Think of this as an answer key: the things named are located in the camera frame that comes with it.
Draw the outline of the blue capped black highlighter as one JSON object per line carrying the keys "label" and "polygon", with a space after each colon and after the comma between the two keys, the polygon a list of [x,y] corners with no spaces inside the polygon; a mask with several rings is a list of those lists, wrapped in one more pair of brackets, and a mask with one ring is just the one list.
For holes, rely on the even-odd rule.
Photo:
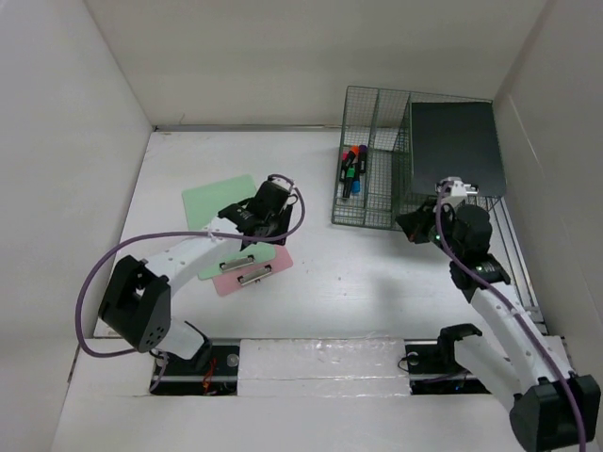
{"label": "blue capped black highlighter", "polygon": [[356,175],[352,181],[351,193],[353,195],[357,195],[360,193],[360,191],[361,191],[361,180],[360,180],[360,176]]}

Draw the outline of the orange capped black highlighter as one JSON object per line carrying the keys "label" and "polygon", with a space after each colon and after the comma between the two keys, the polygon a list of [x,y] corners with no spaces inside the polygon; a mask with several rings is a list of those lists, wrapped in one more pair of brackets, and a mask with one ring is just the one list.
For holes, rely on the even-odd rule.
{"label": "orange capped black highlighter", "polygon": [[359,153],[358,146],[351,146],[346,153],[345,159],[342,162],[342,170],[347,171],[354,163],[357,154]]}

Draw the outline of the purple capped black highlighter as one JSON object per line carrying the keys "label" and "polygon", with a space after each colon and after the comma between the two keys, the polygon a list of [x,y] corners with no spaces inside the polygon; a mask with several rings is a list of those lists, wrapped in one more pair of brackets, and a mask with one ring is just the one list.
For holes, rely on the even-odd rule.
{"label": "purple capped black highlighter", "polygon": [[358,172],[365,174],[367,171],[367,145],[360,145],[358,152]]}

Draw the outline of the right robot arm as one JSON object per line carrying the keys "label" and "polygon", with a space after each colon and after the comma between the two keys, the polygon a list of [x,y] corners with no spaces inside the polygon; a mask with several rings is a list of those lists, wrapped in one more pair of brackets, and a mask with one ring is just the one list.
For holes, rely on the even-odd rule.
{"label": "right robot arm", "polygon": [[482,386],[508,412],[524,450],[585,450],[595,438],[601,389],[550,347],[521,303],[504,295],[511,278],[490,251],[489,213],[428,199],[396,222],[410,242],[432,243],[450,258],[452,282],[500,345],[494,348],[471,323],[444,327],[434,340],[408,341],[399,367],[412,389],[453,394],[470,377],[470,388]]}

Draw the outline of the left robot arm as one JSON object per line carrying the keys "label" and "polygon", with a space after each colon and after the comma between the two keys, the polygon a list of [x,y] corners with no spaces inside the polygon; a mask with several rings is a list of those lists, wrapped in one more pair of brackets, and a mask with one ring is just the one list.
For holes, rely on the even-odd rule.
{"label": "left robot arm", "polygon": [[206,267],[257,243],[282,245],[303,206],[292,180],[271,174],[256,193],[220,209],[199,231],[143,259],[126,255],[114,266],[98,316],[138,353],[156,351],[189,373],[209,365],[211,340],[171,313],[172,297]]}

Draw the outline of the black clipboard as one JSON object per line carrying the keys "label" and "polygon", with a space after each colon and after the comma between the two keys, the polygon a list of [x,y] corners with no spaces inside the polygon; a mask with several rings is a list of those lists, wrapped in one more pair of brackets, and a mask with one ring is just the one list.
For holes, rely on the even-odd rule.
{"label": "black clipboard", "polygon": [[506,193],[492,105],[487,102],[411,103],[411,189],[429,195],[458,177],[482,197]]}

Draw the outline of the green clipboard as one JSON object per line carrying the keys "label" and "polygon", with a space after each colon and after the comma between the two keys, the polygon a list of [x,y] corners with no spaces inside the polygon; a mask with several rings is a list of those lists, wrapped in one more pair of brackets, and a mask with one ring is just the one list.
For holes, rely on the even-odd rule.
{"label": "green clipboard", "polygon": [[[252,198],[256,191],[257,188],[250,174],[184,190],[182,199],[188,229],[198,231],[205,228],[219,210],[232,203]],[[254,257],[256,263],[264,263],[276,257],[276,249],[270,244],[260,243],[241,251],[241,245],[237,245],[234,240],[229,240],[229,243],[234,246],[235,251],[229,254],[223,253],[215,263],[204,268],[198,274],[201,281],[219,276],[222,262],[239,259],[249,254]]]}

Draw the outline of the green capped black highlighter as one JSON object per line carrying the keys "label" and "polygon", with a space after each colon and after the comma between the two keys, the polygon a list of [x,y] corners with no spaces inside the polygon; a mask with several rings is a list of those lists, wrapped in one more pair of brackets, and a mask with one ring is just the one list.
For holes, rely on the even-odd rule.
{"label": "green capped black highlighter", "polygon": [[357,186],[356,169],[349,168],[346,172],[346,176],[344,179],[342,198],[348,199],[350,197],[350,195],[355,192],[356,186]]}

